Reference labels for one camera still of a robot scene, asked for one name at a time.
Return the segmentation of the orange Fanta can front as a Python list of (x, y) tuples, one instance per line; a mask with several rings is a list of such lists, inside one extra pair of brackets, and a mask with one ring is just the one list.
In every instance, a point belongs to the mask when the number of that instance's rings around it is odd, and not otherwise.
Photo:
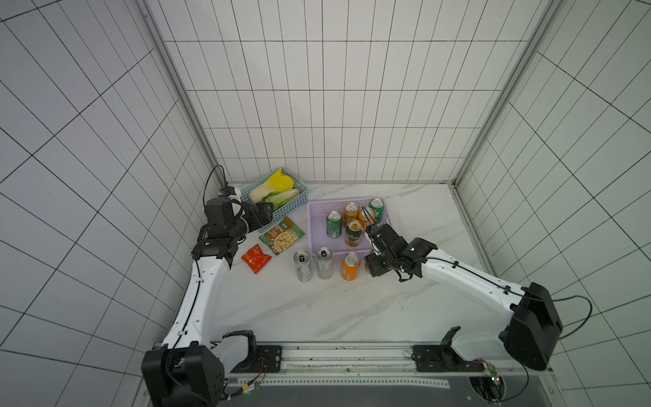
[(342, 258), (341, 276), (345, 281), (354, 281), (359, 274), (360, 258), (354, 253), (350, 252), (344, 254)]

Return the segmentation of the green gold-top can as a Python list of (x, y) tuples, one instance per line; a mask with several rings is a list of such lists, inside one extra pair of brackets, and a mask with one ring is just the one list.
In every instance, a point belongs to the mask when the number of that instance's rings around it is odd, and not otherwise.
[(345, 242), (349, 247), (357, 247), (360, 244), (364, 232), (364, 225), (359, 220), (351, 220), (345, 229)]

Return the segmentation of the small silver can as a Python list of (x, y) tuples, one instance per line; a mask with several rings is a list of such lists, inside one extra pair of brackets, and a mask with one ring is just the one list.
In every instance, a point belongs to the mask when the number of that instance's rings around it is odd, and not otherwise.
[(299, 250), (293, 256), (298, 280), (302, 283), (310, 281), (313, 277), (310, 253), (306, 250)]

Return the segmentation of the tall silver can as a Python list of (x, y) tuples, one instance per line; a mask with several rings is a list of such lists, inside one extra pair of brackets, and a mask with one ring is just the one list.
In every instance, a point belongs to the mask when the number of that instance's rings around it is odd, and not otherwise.
[(333, 254), (329, 248), (321, 248), (316, 254), (317, 274), (321, 280), (328, 280), (333, 274)]

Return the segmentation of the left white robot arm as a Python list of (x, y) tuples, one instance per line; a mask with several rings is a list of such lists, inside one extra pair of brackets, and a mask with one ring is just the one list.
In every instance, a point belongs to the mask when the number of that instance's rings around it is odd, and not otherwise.
[(218, 197), (204, 206), (207, 217), (191, 252), (191, 278), (171, 330), (146, 352), (141, 371), (154, 406), (216, 406), (225, 395), (230, 373), (264, 368), (252, 331), (210, 337), (218, 291), (232, 269), (238, 246), (249, 234), (269, 225), (270, 203)]

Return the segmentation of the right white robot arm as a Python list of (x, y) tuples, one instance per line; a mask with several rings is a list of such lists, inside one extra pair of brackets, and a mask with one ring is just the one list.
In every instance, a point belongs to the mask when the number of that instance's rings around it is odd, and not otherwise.
[(549, 290), (537, 283), (522, 286), (455, 259), (436, 244), (417, 237), (407, 242), (388, 224), (367, 227), (372, 252), (365, 259), (371, 276), (394, 271), (400, 282), (425, 278), (451, 288), (491, 313), (479, 327), (453, 327), (447, 341), (465, 361), (510, 358), (544, 371), (563, 325)]

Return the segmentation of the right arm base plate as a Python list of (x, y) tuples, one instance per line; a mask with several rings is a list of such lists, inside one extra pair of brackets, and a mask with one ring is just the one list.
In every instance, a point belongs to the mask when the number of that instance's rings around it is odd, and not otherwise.
[(461, 327), (452, 327), (439, 344), (422, 344), (412, 347), (411, 359), (418, 372), (425, 373), (474, 373), (485, 371), (478, 361), (462, 359), (452, 348), (452, 339)]

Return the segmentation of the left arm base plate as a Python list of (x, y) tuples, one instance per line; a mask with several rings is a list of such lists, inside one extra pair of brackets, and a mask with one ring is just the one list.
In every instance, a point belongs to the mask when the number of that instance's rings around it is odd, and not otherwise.
[(232, 373), (278, 373), (281, 371), (282, 352), (281, 345), (259, 345), (255, 354), (236, 365)]

